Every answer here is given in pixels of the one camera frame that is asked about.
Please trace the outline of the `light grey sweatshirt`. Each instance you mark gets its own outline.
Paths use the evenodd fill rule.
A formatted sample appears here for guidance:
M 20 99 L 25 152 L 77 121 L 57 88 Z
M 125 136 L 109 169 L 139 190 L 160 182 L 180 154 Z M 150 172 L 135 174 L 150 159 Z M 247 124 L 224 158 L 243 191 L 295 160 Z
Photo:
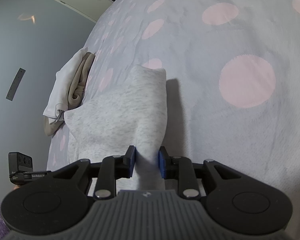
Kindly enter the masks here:
M 158 152 L 167 126 L 166 71 L 135 66 L 120 85 L 65 113 L 69 129 L 68 161 L 98 163 L 123 155 L 130 145 L 137 155 L 133 176 L 117 190 L 164 188 Z

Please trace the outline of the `white folded garment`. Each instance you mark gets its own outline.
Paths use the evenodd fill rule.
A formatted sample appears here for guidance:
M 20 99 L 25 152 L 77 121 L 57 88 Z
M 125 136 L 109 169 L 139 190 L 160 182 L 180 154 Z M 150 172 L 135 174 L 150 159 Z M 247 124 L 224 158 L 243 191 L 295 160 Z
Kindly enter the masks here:
M 68 95 L 72 81 L 81 64 L 88 48 L 80 49 L 74 56 L 56 73 L 56 80 L 50 94 L 43 116 L 47 117 L 49 124 L 54 124 L 62 118 L 62 114 L 68 110 Z

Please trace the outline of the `beige folded garment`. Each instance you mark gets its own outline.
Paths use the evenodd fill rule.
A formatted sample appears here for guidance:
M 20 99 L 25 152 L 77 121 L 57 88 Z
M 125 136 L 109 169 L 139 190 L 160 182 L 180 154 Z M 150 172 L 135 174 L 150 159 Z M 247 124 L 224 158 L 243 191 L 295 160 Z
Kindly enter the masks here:
M 83 60 L 75 74 L 74 80 L 70 85 L 68 95 L 68 111 L 77 108 L 82 102 L 83 93 L 88 81 L 89 72 L 93 65 L 94 59 L 95 54 L 89 51 L 84 55 Z M 44 132 L 48 137 L 55 134 L 59 127 L 63 124 L 64 113 L 62 114 L 62 118 L 54 124 L 49 124 L 47 117 L 44 116 Z

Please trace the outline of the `polka dot bed sheet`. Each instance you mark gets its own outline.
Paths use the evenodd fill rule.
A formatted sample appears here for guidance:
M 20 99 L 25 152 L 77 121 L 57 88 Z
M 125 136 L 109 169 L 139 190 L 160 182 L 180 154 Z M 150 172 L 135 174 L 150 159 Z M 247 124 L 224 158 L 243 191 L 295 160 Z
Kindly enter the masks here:
M 164 69 L 161 146 L 284 192 L 287 233 L 300 239 L 300 0 L 116 0 L 84 47 L 95 59 L 80 106 L 135 66 Z M 49 170 L 70 164 L 68 145 L 64 122 Z

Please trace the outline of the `dark wall strip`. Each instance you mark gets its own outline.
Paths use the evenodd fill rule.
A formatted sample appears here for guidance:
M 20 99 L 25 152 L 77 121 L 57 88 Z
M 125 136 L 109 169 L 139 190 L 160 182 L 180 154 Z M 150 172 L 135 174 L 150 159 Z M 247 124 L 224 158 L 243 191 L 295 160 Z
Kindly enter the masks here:
M 7 100 L 13 101 L 16 91 L 21 83 L 21 80 L 22 80 L 25 72 L 26 72 L 26 70 L 24 70 L 23 68 L 19 68 L 19 70 L 16 73 L 16 75 L 11 83 L 11 86 L 7 92 L 7 95 L 6 95 Z

